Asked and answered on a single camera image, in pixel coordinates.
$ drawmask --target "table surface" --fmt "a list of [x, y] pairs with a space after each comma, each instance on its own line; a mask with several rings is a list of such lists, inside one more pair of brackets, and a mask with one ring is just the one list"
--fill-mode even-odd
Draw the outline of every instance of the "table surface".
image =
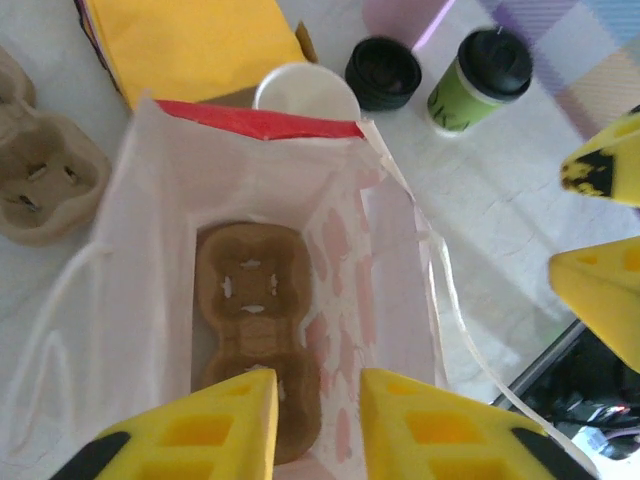
[[[320, 62], [342, 74], [367, 32], [361, 0], [279, 0], [304, 20]], [[547, 282], [550, 255], [619, 240], [640, 226], [626, 207], [564, 192], [558, 169], [582, 142], [538, 82], [519, 101], [457, 138], [424, 120], [427, 94], [473, 28], [490, 24], [475, 0], [458, 0], [417, 53], [423, 81], [409, 105], [368, 115], [433, 227], [448, 241], [462, 308], [482, 353], [505, 382], [520, 374], [575, 318]], [[81, 32], [73, 2], [5, 0], [0, 45], [33, 79], [38, 105], [73, 119], [113, 158], [128, 111]], [[11, 375], [45, 295], [88, 229], [43, 249], [0, 238], [0, 384]], [[497, 392], [462, 345], [440, 302], [452, 387], [491, 401]]]

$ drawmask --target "plaid cloth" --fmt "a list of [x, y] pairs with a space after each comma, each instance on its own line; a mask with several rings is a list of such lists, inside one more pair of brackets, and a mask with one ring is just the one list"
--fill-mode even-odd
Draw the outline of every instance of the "plaid cloth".
[[480, 0], [585, 137], [640, 104], [640, 0]]

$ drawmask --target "red paper edge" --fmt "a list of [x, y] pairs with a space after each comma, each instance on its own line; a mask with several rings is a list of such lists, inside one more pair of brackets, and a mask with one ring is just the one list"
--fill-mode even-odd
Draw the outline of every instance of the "red paper edge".
[[364, 138], [356, 122], [337, 122], [286, 113], [247, 108], [219, 107], [201, 103], [157, 100], [160, 108], [173, 117], [227, 130], [258, 140], [287, 138]]

